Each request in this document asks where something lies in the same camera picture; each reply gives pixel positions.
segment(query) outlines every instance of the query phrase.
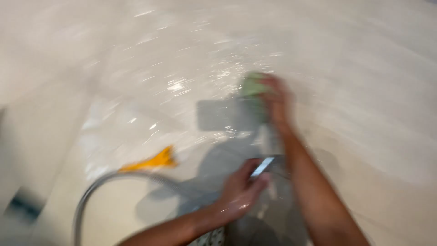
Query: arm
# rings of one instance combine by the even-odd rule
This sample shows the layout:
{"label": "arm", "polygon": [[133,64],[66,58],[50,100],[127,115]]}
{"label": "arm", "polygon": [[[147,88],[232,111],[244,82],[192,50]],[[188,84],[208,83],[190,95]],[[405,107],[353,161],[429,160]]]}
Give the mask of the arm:
{"label": "arm", "polygon": [[276,92],[261,97],[284,144],[290,181],[314,245],[369,246],[346,207],[301,144],[295,130],[288,124],[287,90],[273,76],[263,80],[263,83]]}
{"label": "arm", "polygon": [[179,246],[187,245],[201,235],[242,217],[267,187],[268,174],[250,183],[249,177],[260,164],[260,159],[249,159],[225,183],[221,197],[213,204],[196,212],[140,232],[119,246]]}

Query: metal hose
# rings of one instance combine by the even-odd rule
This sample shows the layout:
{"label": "metal hose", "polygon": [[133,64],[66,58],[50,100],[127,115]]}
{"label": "metal hose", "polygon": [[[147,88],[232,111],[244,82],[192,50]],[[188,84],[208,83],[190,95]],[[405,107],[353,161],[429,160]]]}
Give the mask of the metal hose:
{"label": "metal hose", "polygon": [[188,199],[195,199],[198,196],[196,196],[194,193],[195,191],[188,192],[187,190],[183,189],[176,181],[173,181],[167,177],[164,177],[162,175],[152,173],[152,172],[145,172],[145,171],[134,171],[134,172],[110,172],[107,173],[100,178],[98,178],[94,183],[85,191],[82,198],[79,201],[79,204],[76,208],[76,213],[74,215],[74,221],[73,221],[73,245],[74,246],[81,246],[82,245],[82,220],[83,220],[83,212],[85,210],[85,206],[90,199],[91,195],[96,191],[96,189],[100,186],[102,186],[104,183],[118,179],[118,178],[124,178],[124,177],[142,177],[147,178],[149,180],[152,180],[156,183],[165,185],[172,189],[173,191],[178,192],[179,194],[185,196]]}

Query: hand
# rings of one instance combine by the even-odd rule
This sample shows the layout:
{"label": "hand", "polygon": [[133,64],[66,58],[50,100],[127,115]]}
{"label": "hand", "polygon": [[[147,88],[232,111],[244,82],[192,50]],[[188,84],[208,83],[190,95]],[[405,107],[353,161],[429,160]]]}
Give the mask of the hand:
{"label": "hand", "polygon": [[227,223],[246,214],[258,200],[261,191],[268,186],[268,173],[262,173],[254,182],[249,180],[260,163],[260,158],[246,160],[226,181],[222,195],[214,205],[219,208],[219,213],[225,216]]}
{"label": "hand", "polygon": [[287,113],[289,111],[287,106],[292,95],[280,78],[272,74],[266,74],[266,76],[268,78],[261,80],[261,83],[269,86],[273,92],[260,94],[260,97],[267,106],[272,123],[276,127],[288,126]]}

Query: forearm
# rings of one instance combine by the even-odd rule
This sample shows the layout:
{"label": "forearm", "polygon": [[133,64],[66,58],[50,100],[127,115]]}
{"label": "forearm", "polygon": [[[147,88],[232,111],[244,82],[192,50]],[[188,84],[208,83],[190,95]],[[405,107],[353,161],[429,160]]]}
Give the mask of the forearm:
{"label": "forearm", "polygon": [[290,181],[314,244],[368,245],[295,131],[286,124],[277,129],[284,144]]}
{"label": "forearm", "polygon": [[224,226],[228,221],[220,215],[219,206],[212,204],[204,209],[183,215],[147,229],[119,244],[119,246],[181,246],[201,235]]}

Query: green sponge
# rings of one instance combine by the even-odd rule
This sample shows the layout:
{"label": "green sponge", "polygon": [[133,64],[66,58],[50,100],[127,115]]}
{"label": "green sponge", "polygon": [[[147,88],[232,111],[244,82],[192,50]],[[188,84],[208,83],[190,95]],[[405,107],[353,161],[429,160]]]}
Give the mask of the green sponge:
{"label": "green sponge", "polygon": [[268,121],[266,106],[262,99],[258,97],[260,93],[270,92],[270,87],[262,84],[260,81],[267,78],[266,74],[259,72],[249,72],[243,78],[243,86],[241,89],[244,101],[247,103],[249,110],[261,122]]}

